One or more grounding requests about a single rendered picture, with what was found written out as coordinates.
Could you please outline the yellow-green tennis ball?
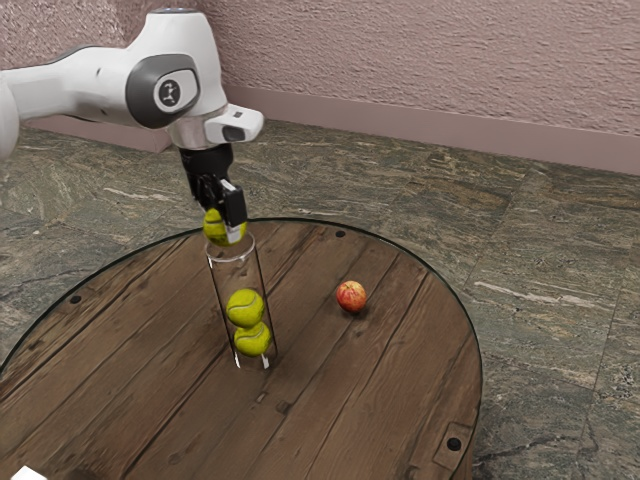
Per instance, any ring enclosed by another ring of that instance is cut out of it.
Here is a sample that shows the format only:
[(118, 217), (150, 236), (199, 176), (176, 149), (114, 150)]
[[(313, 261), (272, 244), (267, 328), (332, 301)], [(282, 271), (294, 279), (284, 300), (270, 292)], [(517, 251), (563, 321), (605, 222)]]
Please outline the yellow-green tennis ball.
[(246, 233), (247, 223), (242, 223), (237, 229), (232, 231), (231, 235), (228, 235), (226, 224), (221, 214), (215, 208), (210, 208), (204, 215), (202, 228), (204, 235), (211, 243), (228, 247), (237, 244), (243, 239)]
[(250, 328), (238, 328), (233, 337), (236, 350), (247, 357), (264, 354), (272, 342), (272, 334), (268, 325), (259, 322)]
[(225, 312), (234, 326), (249, 329), (262, 321), (264, 310), (262, 296), (253, 289), (244, 288), (229, 297)]

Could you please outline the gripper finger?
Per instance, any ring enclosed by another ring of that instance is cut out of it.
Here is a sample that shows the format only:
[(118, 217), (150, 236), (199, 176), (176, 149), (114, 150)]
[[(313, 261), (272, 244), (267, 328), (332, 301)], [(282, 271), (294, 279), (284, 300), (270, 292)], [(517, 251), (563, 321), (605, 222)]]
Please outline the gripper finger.
[(219, 209), (220, 183), (212, 174), (198, 174), (196, 176), (195, 199), (204, 211)]
[(232, 185), (222, 179), (220, 213), (222, 215), (227, 242), (230, 245), (238, 243), (244, 237), (247, 221), (247, 209), (244, 193), (241, 187)]

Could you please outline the clear plastic tube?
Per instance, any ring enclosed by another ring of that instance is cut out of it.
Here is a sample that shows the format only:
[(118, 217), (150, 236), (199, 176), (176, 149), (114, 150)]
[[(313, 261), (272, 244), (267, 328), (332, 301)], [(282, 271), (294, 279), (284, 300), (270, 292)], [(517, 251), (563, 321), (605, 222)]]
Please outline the clear plastic tube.
[[(254, 236), (247, 233), (240, 242), (228, 247), (218, 246), (209, 241), (206, 255), (235, 365), (243, 370), (254, 371), (273, 368), (278, 356), (278, 347)], [(272, 334), (269, 349), (257, 357), (247, 357), (236, 350), (233, 337), (239, 327), (229, 321), (225, 312), (229, 297), (235, 291), (244, 288), (253, 289), (262, 296), (265, 310), (261, 322), (268, 325)]]

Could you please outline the red yellow apple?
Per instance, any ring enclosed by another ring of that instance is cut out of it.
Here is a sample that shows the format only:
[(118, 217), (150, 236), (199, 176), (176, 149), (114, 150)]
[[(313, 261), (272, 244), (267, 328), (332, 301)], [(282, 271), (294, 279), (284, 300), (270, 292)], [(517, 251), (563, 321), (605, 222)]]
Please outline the red yellow apple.
[(366, 306), (367, 293), (361, 283), (347, 280), (337, 287), (336, 301), (344, 311), (357, 314)]

